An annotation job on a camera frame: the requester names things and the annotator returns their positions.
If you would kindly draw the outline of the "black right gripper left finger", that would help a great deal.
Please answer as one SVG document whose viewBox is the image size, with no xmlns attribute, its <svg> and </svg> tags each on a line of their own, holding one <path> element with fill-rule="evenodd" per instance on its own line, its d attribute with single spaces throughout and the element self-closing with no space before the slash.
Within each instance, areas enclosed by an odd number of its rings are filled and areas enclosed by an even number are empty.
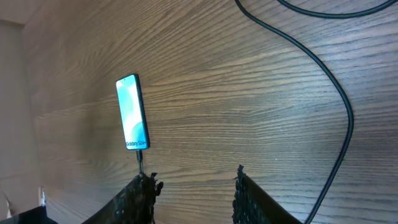
<svg viewBox="0 0 398 224">
<path fill-rule="evenodd" d="M 155 224 L 154 205 L 164 186 L 156 173 L 141 173 L 133 178 L 85 224 Z"/>
</svg>

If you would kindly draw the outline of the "Samsung Galaxy smartphone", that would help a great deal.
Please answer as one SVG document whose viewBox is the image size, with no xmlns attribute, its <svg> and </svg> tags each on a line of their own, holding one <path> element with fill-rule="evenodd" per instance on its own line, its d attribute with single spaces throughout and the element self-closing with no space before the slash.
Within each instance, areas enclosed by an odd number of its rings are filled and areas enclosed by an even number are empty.
<svg viewBox="0 0 398 224">
<path fill-rule="evenodd" d="M 126 149 L 150 148 L 149 132 L 138 74 L 130 74 L 116 81 L 116 93 L 123 126 Z"/>
</svg>

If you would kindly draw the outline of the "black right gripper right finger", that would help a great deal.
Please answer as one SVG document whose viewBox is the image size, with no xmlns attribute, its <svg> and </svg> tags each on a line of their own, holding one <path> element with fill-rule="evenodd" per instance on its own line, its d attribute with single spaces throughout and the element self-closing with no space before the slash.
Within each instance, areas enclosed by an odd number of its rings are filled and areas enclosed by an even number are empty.
<svg viewBox="0 0 398 224">
<path fill-rule="evenodd" d="M 233 200 L 233 223 L 302 224 L 243 172 L 239 165 Z"/>
</svg>

